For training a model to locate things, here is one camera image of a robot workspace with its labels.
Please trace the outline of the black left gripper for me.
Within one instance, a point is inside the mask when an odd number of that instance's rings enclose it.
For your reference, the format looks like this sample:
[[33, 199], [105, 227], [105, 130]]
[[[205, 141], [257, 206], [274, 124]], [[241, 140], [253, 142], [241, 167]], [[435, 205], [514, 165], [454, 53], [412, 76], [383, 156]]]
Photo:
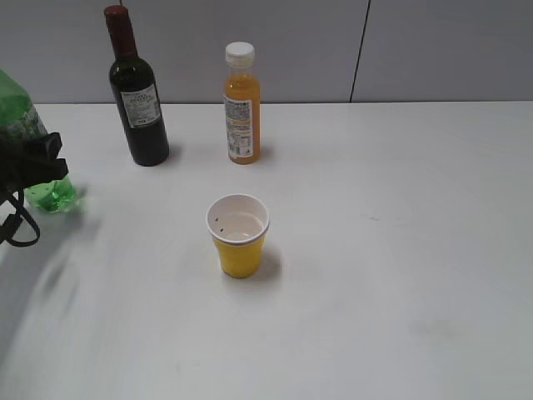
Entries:
[[67, 161], [58, 156], [61, 148], [59, 132], [30, 140], [21, 147], [1, 144], [1, 203], [7, 201], [8, 194], [66, 177]]

